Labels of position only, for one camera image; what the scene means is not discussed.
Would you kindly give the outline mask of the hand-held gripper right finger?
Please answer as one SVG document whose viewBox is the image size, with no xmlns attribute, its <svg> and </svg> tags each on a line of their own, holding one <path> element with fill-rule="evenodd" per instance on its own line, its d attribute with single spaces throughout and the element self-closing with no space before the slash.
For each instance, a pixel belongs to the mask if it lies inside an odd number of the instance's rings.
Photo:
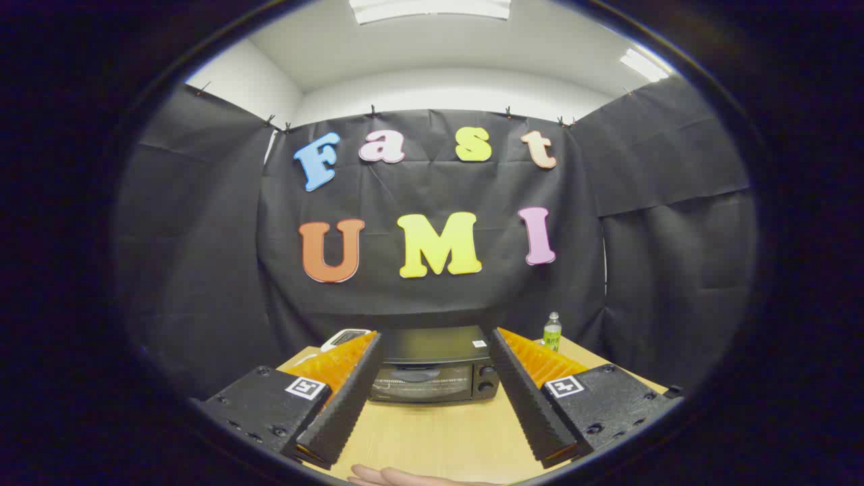
<svg viewBox="0 0 864 486">
<path fill-rule="evenodd" d="M 489 337 L 490 355 L 537 461 L 545 468 L 620 443 L 682 400 L 615 364 L 587 367 L 509 330 Z"/>
</svg>

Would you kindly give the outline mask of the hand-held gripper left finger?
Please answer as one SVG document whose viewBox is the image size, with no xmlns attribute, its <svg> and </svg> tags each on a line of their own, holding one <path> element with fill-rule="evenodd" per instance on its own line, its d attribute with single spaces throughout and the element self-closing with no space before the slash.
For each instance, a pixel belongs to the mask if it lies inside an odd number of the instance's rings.
<svg viewBox="0 0 864 486">
<path fill-rule="evenodd" d="M 331 468 L 357 424 L 383 359 L 373 331 L 283 371 L 259 366 L 192 403 L 259 450 Z"/>
</svg>

